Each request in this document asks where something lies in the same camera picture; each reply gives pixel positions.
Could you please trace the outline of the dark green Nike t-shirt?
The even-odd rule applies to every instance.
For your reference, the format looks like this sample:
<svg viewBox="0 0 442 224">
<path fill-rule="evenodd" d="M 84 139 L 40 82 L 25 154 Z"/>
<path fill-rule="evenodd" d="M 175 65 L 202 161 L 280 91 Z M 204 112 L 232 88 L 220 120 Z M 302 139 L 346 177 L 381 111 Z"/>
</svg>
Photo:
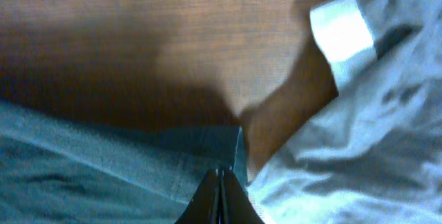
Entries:
<svg viewBox="0 0 442 224">
<path fill-rule="evenodd" d="M 221 168 L 246 183 L 239 126 L 144 133 L 1 104 L 2 223 L 173 223 Z"/>
</svg>

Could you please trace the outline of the grey t-shirt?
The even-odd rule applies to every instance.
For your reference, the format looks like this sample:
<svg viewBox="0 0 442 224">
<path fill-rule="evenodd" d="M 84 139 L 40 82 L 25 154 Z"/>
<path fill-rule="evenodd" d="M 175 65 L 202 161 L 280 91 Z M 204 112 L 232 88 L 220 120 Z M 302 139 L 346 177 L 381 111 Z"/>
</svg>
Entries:
<svg viewBox="0 0 442 224">
<path fill-rule="evenodd" d="M 309 13 L 338 97 L 248 191 L 266 223 L 441 222 L 441 0 L 330 0 Z"/>
</svg>

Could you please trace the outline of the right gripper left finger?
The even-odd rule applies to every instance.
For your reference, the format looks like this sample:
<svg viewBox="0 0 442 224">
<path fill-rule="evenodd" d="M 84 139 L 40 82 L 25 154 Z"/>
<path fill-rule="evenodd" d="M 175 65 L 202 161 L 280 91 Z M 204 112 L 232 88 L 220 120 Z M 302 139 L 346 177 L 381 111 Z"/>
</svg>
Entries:
<svg viewBox="0 0 442 224">
<path fill-rule="evenodd" d="M 220 179 L 217 169 L 205 174 L 183 214 L 175 224 L 216 224 L 219 212 Z"/>
</svg>

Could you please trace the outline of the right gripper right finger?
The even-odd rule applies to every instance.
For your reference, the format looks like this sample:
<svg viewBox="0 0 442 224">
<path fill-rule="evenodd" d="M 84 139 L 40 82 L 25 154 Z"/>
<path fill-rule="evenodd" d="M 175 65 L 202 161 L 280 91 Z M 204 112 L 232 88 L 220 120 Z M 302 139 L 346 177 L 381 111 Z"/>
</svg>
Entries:
<svg viewBox="0 0 442 224">
<path fill-rule="evenodd" d="M 220 189 L 220 223 L 264 224 L 231 170 L 222 172 Z"/>
</svg>

